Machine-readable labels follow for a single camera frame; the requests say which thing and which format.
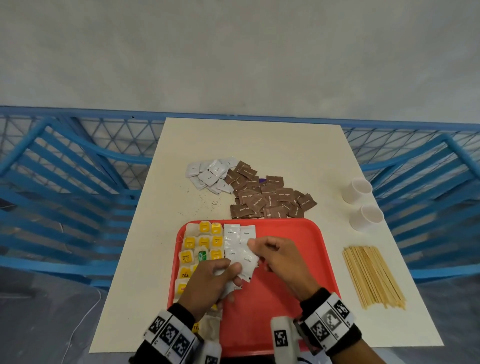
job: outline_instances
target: bundle of wooden stirrers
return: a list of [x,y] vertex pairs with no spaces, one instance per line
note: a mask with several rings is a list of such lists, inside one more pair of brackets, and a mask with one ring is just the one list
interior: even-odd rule
[[374,303],[405,310],[405,296],[376,247],[351,246],[342,254],[364,310]]

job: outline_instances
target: blue chair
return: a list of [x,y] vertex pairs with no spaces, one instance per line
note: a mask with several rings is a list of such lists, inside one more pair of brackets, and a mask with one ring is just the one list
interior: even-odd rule
[[361,169],[416,282],[480,273],[480,167],[450,136]]
[[0,209],[0,266],[110,286],[141,190],[119,186],[88,156],[152,161],[44,119],[0,163],[0,198],[10,206]]

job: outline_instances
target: metal lattice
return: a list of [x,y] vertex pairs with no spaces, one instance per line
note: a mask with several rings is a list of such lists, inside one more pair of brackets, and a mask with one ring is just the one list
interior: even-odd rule
[[[153,156],[166,117],[290,121],[288,118],[235,115],[188,115],[154,112],[3,107],[0,108],[0,159],[3,159],[13,150],[14,146],[21,141],[32,126],[44,116],[56,117],[64,122],[67,121],[67,123],[71,118],[76,118],[98,146],[115,152],[145,157]],[[291,122],[340,124],[360,164],[378,162],[399,156],[423,145],[441,133],[451,135],[475,161],[478,162],[480,160],[480,128],[475,125],[291,119]],[[87,158],[81,149],[75,152]],[[393,173],[384,183],[412,168],[428,156],[424,155],[410,160]],[[130,165],[121,161],[110,162],[130,188],[137,189],[143,186],[148,172],[146,166]],[[440,168],[448,162],[449,158],[444,158],[431,166],[425,173]],[[461,170],[454,170],[448,176],[445,176],[445,179],[451,177],[452,174],[460,172]],[[368,179],[374,178],[375,172],[367,173],[366,177]]]

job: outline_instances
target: person's right hand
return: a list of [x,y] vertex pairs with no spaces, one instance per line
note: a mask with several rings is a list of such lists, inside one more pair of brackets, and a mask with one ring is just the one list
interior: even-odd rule
[[270,269],[300,301],[312,297],[320,289],[292,240],[263,236],[249,239],[247,245],[254,254],[267,262]]

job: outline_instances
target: white table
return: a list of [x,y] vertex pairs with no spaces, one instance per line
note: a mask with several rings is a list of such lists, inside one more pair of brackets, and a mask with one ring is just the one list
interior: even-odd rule
[[[340,126],[257,121],[167,119],[90,352],[133,352],[167,305],[177,231],[188,221],[225,219],[233,196],[197,191],[184,177],[188,163],[235,156],[259,176],[283,176],[285,185],[310,193],[318,205],[305,213],[322,231],[342,299],[373,347],[436,346],[442,340],[386,223],[353,230],[356,208],[340,188],[360,167]],[[365,202],[374,203],[370,195]],[[342,257],[344,247],[380,249],[407,299],[407,309],[360,306]]]

